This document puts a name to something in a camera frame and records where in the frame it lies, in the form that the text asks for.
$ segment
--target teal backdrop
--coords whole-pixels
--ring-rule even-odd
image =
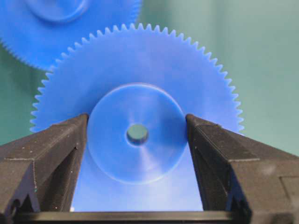
[[[298,0],[144,0],[138,22],[192,37],[233,79],[242,133],[299,155]],[[30,134],[44,71],[0,47],[0,144]]]

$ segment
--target gear teeth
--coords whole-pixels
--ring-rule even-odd
[[[90,33],[90,34],[89,34],[89,40],[93,41],[93,40],[95,40],[95,39],[96,39],[95,36],[94,36],[92,33]]]
[[[237,93],[233,93],[232,95],[233,95],[233,100],[236,100],[239,97],[239,94]]]
[[[42,80],[42,84],[43,84],[44,86],[46,86],[48,83],[49,83],[48,80],[46,80],[46,79],[43,79],[43,80]]]
[[[82,47],[82,45],[79,44],[78,42],[75,42],[74,45],[75,45],[75,49],[76,50],[78,50],[78,49],[80,49]]]
[[[85,37],[82,37],[82,44],[88,44],[89,41],[85,38]]]
[[[38,111],[31,111],[31,115],[33,115],[33,116],[37,116],[37,114],[38,114]]]
[[[231,78],[227,78],[227,79],[225,79],[225,81],[226,81],[227,85],[229,85],[232,82],[232,79]]]
[[[43,87],[38,87],[37,90],[38,90],[41,94],[43,94],[44,91],[45,91],[45,88],[43,88]]]
[[[126,26],[125,24],[122,24],[122,25],[121,25],[121,30],[127,31],[128,28],[127,28],[127,26]]]
[[[233,92],[235,90],[235,86],[234,85],[229,86],[229,89],[230,89],[231,92]]]
[[[111,30],[108,27],[106,27],[105,28],[105,35],[109,35],[109,34],[111,34]]]
[[[206,47],[201,47],[201,48],[199,48],[198,51],[204,55],[205,54],[205,50],[206,50]]]
[[[99,36],[103,36],[103,33],[100,30],[97,31],[97,37],[99,37]]]
[[[135,27],[135,25],[133,23],[130,23],[130,29],[131,30],[136,30],[136,27]]]
[[[66,58],[68,58],[69,56],[68,56],[66,53],[61,53],[61,57],[62,57],[63,59],[66,59]]]
[[[144,30],[144,28],[143,28],[143,24],[142,24],[142,23],[139,23],[137,29],[138,29],[138,30]]]
[[[222,64],[218,64],[215,66],[215,68],[218,70],[218,71],[221,71],[222,68],[223,68],[223,65]]]
[[[33,105],[34,108],[38,109],[39,103],[33,103],[32,105]]]
[[[206,59],[210,61],[210,60],[211,60],[211,55],[212,55],[211,52],[207,52],[207,53],[205,54]]]
[[[62,61],[61,61],[60,59],[56,59],[55,62],[56,62],[57,64],[62,63]]]
[[[192,40],[191,37],[188,37],[188,38],[185,40],[185,42],[188,43],[189,45],[191,45],[191,40]]]
[[[75,50],[74,50],[73,48],[71,48],[71,47],[68,47],[67,50],[68,50],[70,53],[74,53],[74,52],[75,52]]]
[[[41,95],[35,95],[34,98],[37,99],[38,101],[40,101],[42,96]]]
[[[237,116],[239,116],[241,113],[243,113],[243,110],[237,109]]]
[[[40,69],[40,70],[46,70],[45,68],[42,68],[39,65],[34,65],[32,64],[26,57],[22,58],[20,57],[16,51],[14,51],[11,46],[9,46],[0,36],[0,44],[2,45],[2,47],[10,54],[12,55],[15,59],[17,59],[18,61],[24,63],[25,65],[28,65],[29,67],[32,68],[36,68],[36,69]]]
[[[217,58],[213,58],[211,60],[212,65],[214,65],[216,67],[216,63],[217,63],[218,59]]]
[[[31,120],[30,120],[30,123],[35,125],[35,124],[36,124],[36,121],[37,121],[37,119],[31,119]]]
[[[159,25],[156,25],[155,28],[154,28],[154,32],[156,33],[160,33],[160,26]]]
[[[198,41],[195,41],[193,44],[192,44],[192,46],[195,48],[195,49],[198,49]]]
[[[223,71],[223,72],[220,73],[220,75],[222,75],[223,78],[225,78],[228,75],[228,72],[227,71]]]
[[[146,26],[146,29],[145,30],[150,30],[150,31],[152,31],[153,29],[152,29],[152,27],[151,27],[151,24],[148,24],[147,26]]]
[[[46,77],[47,77],[48,79],[51,79],[52,76],[53,76],[53,73],[46,72]]]
[[[244,121],[244,118],[237,117],[237,119],[238,119],[238,123],[241,123],[241,122]]]
[[[30,130],[31,132],[35,133],[35,132],[36,132],[35,127],[36,127],[36,126],[31,127],[31,128],[29,128],[29,130]]]
[[[171,33],[170,33],[170,36],[176,37],[177,36],[176,30],[172,30]]]
[[[181,41],[184,41],[184,34],[183,33],[180,33],[178,35],[178,39],[180,39]]]
[[[50,72],[54,72],[57,68],[54,65],[51,65],[49,68]]]
[[[118,27],[116,25],[113,25],[113,32],[119,32],[120,30],[118,29]]]
[[[241,105],[241,102],[240,101],[235,101],[235,107],[238,108],[239,106]]]
[[[164,34],[168,34],[168,28],[167,28],[167,27],[164,27],[162,33],[164,33]]]

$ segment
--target black plastic jaw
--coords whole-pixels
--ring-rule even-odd
[[[186,116],[204,210],[238,210],[255,224],[299,223],[299,157]]]
[[[20,211],[69,211],[87,115],[0,146],[0,223]]]

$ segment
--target center hole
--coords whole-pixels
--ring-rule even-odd
[[[127,138],[134,145],[141,145],[148,139],[148,130],[145,126],[136,124],[127,130]]]

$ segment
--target blue plastic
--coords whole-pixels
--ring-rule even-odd
[[[2,0],[0,39],[24,63],[48,70],[90,32],[130,24],[142,0]]]
[[[166,92],[146,84],[130,84],[104,96],[91,113],[88,148],[98,167],[111,178],[149,183],[178,163],[187,143],[185,117]],[[127,130],[141,124],[147,140],[135,145]]]
[[[57,67],[53,68],[52,73],[46,74],[49,80],[43,80],[45,87],[39,89],[42,94],[36,96],[39,103],[34,104],[37,111],[32,112],[36,119],[31,120],[35,124],[32,131],[38,132],[81,113],[95,112],[88,124],[88,146],[92,145],[93,149],[87,147],[84,154],[72,203],[75,211],[202,210],[188,145],[173,170],[168,173],[161,171],[159,174],[163,175],[162,178],[146,183],[154,178],[144,177],[141,180],[136,178],[137,175],[117,173],[117,162],[116,167],[111,167],[107,175],[110,162],[100,161],[95,148],[116,152],[120,148],[111,148],[113,143],[108,140],[104,141],[105,144],[102,143],[102,134],[98,135],[100,140],[97,140],[97,131],[94,131],[93,137],[90,136],[90,131],[93,126],[100,130],[103,123],[101,128],[106,129],[107,133],[118,133],[116,136],[107,136],[113,139],[124,138],[124,127],[118,132],[118,128],[112,129],[104,123],[106,118],[109,121],[110,115],[117,112],[109,109],[101,113],[96,105],[101,106],[101,99],[107,100],[107,104],[111,100],[112,104],[117,99],[110,99],[110,94],[106,95],[107,93],[124,84],[138,82],[154,85],[167,92],[184,115],[193,113],[238,132],[242,128],[239,125],[242,119],[238,117],[242,111],[237,109],[240,103],[235,101],[237,94],[232,94],[234,87],[229,87],[230,80],[225,79],[227,73],[221,72],[222,66],[216,66],[216,59],[211,60],[211,54],[205,54],[204,48],[198,49],[197,43],[191,44],[190,38],[184,40],[183,35],[176,36],[175,31],[169,34],[167,29],[161,32],[159,27],[152,30],[150,25],[146,29],[139,25],[136,29],[131,25],[127,29],[123,25],[121,31],[114,27],[113,32],[106,29],[104,35],[98,32],[97,37],[90,35],[89,41],[83,40],[82,45],[75,45],[75,50],[69,48],[68,55],[62,54],[63,60],[57,60]],[[119,100],[125,102],[133,96],[126,97],[124,94],[119,97]],[[129,104],[127,112],[142,111],[143,107],[149,110],[152,103],[145,100],[142,104],[139,101],[138,108],[135,104]],[[117,107],[121,110],[119,113],[124,112],[124,118],[113,116],[115,125],[118,122],[122,124],[124,119],[128,120],[126,110],[122,108]],[[153,117],[165,114],[165,107],[159,105],[154,108],[156,112],[140,114],[140,118],[134,116],[132,122],[142,119],[142,123],[152,122],[152,125],[159,127],[161,122],[157,120],[154,123]],[[178,126],[180,131],[172,129],[175,128],[170,126],[168,131],[175,133],[184,128]],[[161,143],[163,137],[167,136],[166,132],[163,133]],[[168,169],[175,164],[175,160],[166,164]]]

